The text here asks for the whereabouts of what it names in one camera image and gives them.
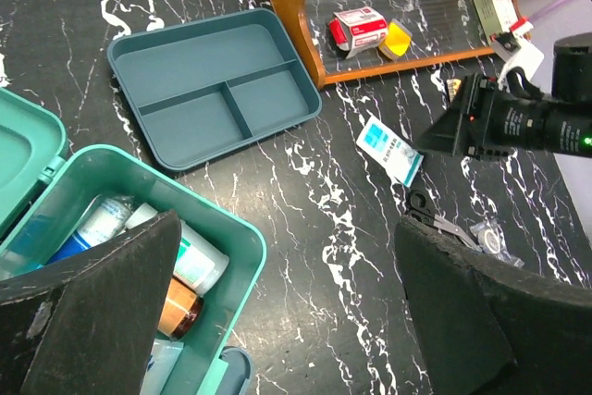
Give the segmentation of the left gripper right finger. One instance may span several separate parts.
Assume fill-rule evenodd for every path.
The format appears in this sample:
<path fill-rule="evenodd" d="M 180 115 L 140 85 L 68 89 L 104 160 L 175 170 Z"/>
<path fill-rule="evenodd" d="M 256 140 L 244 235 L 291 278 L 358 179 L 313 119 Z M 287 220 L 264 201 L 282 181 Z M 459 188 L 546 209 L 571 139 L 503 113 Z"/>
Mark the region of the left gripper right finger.
<path fill-rule="evenodd" d="M 410 216 L 395 254 L 434 393 L 590 393 L 589 289 L 476 253 Z"/>

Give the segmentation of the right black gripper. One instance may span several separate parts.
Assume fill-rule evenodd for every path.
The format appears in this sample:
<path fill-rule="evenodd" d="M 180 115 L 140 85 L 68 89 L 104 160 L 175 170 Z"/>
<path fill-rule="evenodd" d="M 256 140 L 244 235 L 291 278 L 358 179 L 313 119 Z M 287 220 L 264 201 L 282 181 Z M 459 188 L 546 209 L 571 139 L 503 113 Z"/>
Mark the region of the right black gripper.
<path fill-rule="evenodd" d="M 512 149 L 591 156 L 591 105 L 545 94 L 520 98 L 492 78 L 466 76 L 450 106 L 415 143 L 430 153 L 479 160 L 506 157 Z"/>

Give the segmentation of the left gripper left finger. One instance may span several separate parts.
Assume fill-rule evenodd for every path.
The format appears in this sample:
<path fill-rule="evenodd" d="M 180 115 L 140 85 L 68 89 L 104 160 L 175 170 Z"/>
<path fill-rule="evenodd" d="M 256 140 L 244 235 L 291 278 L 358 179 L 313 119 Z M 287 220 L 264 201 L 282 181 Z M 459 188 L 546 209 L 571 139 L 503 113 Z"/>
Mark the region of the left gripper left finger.
<path fill-rule="evenodd" d="M 179 239 L 168 211 L 2 281 L 2 393 L 139 393 Z"/>

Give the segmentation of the brown medicine bottle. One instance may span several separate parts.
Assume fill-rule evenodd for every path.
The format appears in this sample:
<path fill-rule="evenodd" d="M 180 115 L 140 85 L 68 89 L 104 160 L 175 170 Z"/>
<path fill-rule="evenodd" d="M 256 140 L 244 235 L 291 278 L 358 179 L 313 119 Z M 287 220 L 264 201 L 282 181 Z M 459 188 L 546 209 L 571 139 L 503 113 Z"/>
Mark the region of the brown medicine bottle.
<path fill-rule="evenodd" d="M 176 278 L 169 283 L 158 331 L 180 340 L 193 326 L 204 307 L 204 300 Z"/>

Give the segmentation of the white green cap bottle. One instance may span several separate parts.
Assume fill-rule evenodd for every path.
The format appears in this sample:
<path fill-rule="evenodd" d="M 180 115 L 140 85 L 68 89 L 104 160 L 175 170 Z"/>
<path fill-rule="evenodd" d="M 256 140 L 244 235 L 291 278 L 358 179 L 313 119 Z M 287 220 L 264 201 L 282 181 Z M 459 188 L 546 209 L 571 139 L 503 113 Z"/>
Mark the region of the white green cap bottle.
<path fill-rule="evenodd" d="M 181 235 L 173 278 L 199 296 L 204 296 L 226 271 L 229 257 L 184 220 L 180 220 L 180 224 Z"/>

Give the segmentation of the white blue gauze packet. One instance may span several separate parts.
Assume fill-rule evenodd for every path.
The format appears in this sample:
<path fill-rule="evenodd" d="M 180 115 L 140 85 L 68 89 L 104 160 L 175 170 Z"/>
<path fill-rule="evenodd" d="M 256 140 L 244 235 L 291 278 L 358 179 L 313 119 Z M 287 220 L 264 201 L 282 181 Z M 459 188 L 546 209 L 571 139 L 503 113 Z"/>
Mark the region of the white blue gauze packet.
<path fill-rule="evenodd" d="M 141 395 L 159 395 L 172 373 L 184 344 L 180 341 L 155 339 L 140 390 Z"/>

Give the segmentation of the white blue pill bottle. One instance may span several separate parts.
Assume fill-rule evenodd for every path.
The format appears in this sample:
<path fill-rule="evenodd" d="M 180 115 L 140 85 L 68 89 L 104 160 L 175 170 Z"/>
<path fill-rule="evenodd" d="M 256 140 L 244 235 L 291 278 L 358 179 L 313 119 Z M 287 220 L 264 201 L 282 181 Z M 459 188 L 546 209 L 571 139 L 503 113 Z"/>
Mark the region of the white blue pill bottle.
<path fill-rule="evenodd" d="M 47 264 L 83 253 L 114 238 L 131 215 L 131 203 L 123 198 L 101 198 L 84 221 L 64 244 L 50 257 Z"/>

